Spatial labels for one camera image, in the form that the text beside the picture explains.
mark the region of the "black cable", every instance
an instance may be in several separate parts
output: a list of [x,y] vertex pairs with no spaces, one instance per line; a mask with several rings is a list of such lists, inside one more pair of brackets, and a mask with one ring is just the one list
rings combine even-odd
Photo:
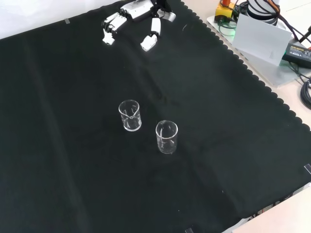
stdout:
[[227,26],[225,26],[225,25],[220,25],[221,27],[223,27],[223,28],[227,28],[227,29],[236,29],[237,27],[227,27]]
[[301,102],[311,110],[311,97],[309,94],[309,87],[310,87],[310,79],[306,81],[300,90],[300,99]]
[[291,26],[296,32],[298,32],[300,35],[302,35],[303,38],[305,38],[305,40],[308,40],[311,43],[311,40],[309,40],[305,35],[303,35],[300,31],[298,31],[296,28],[294,28],[293,26]]
[[299,76],[300,80],[302,81],[302,88],[300,90],[300,99],[301,102],[311,110],[311,96],[309,93],[310,87],[310,82],[311,82],[311,77],[307,77],[299,72],[299,66],[297,66],[297,69],[292,65],[292,63],[289,62],[291,67],[294,69],[294,72]]

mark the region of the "white paper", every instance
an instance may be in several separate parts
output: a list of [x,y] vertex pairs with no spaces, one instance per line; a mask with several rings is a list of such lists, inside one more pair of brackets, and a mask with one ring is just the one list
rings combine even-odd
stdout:
[[278,66],[292,33],[240,14],[232,45]]

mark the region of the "black cloth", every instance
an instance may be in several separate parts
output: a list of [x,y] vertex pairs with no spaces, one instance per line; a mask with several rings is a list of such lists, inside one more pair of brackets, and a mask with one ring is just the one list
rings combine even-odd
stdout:
[[0,232],[219,233],[310,181],[309,127],[180,1],[151,51],[151,18],[103,44],[123,4],[0,41]]

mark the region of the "tape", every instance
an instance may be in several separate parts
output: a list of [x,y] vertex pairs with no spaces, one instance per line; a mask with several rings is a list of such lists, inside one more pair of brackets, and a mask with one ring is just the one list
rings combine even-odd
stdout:
[[193,231],[192,231],[191,228],[186,229],[185,232],[186,232],[186,233],[193,233]]
[[310,166],[310,164],[305,165],[305,169],[311,174],[311,166]]

